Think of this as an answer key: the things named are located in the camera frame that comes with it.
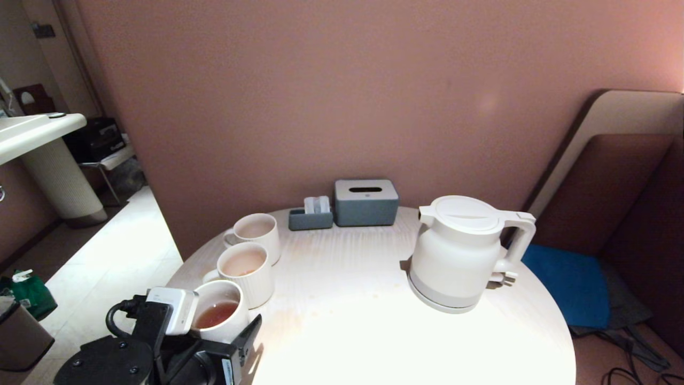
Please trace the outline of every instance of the white mug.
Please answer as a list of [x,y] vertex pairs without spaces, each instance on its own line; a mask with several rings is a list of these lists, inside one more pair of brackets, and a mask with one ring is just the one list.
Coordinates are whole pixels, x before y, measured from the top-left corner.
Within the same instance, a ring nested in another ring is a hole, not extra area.
[[231,247],[242,242],[256,242],[268,250],[268,262],[276,264],[280,259],[278,222],[270,214],[250,214],[235,222],[235,226],[223,233],[223,244]]
[[216,261],[216,270],[209,271],[203,282],[232,281],[242,289],[247,308],[263,305],[273,295],[275,283],[268,263],[268,250],[256,242],[244,242],[227,249]]
[[[190,327],[190,333],[195,337],[218,343],[231,343],[249,325],[247,304],[242,289],[236,283],[226,280],[212,281],[196,288],[195,291],[199,294],[199,302]],[[215,325],[201,327],[199,322],[203,321],[202,316],[211,315],[208,312],[220,310],[223,305],[237,305],[237,308],[232,315]]]

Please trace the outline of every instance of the black appliance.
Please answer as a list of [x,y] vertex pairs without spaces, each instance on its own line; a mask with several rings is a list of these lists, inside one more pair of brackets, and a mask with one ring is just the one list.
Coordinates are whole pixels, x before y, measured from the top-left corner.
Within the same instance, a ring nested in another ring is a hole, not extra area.
[[[252,351],[261,328],[261,314],[231,344],[166,336],[172,306],[146,302],[136,295],[115,305],[105,322],[116,336],[102,337],[81,346],[55,376],[57,385],[239,385],[241,367]],[[132,334],[114,325],[122,310],[136,319]]]
[[88,119],[85,127],[62,138],[77,163],[97,163],[126,147],[112,118]]

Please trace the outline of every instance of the kettle handle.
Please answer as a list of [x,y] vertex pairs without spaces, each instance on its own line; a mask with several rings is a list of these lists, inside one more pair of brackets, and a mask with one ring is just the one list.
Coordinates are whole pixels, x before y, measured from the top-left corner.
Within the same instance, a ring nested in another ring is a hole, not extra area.
[[527,212],[504,211],[505,222],[504,227],[517,227],[518,229],[513,234],[513,241],[508,248],[508,252],[497,261],[494,271],[497,273],[505,273],[510,271],[515,264],[523,259],[523,255],[527,250],[537,227],[534,225],[536,219]]

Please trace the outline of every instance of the tea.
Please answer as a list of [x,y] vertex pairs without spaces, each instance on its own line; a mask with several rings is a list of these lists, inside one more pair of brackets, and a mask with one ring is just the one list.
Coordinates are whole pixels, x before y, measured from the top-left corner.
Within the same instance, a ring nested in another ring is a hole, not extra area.
[[266,255],[262,251],[245,250],[224,262],[221,271],[232,277],[241,277],[255,272],[264,262]]
[[273,227],[274,224],[270,221],[251,222],[236,229],[235,233],[242,238],[258,238],[268,234]]
[[197,317],[195,320],[195,327],[198,329],[206,329],[208,327],[216,326],[227,320],[236,310],[237,302],[225,301],[215,303]]

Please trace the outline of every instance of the chair backrest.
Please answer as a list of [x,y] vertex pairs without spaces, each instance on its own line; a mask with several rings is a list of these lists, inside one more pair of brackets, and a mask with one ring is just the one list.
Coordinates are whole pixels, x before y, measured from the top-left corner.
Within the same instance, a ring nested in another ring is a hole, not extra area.
[[673,139],[657,134],[593,137],[538,218],[534,243],[597,256]]
[[648,324],[684,357],[684,139],[675,139],[601,251],[639,300]]
[[539,217],[589,140],[600,134],[681,135],[679,92],[600,90],[580,109],[523,211]]

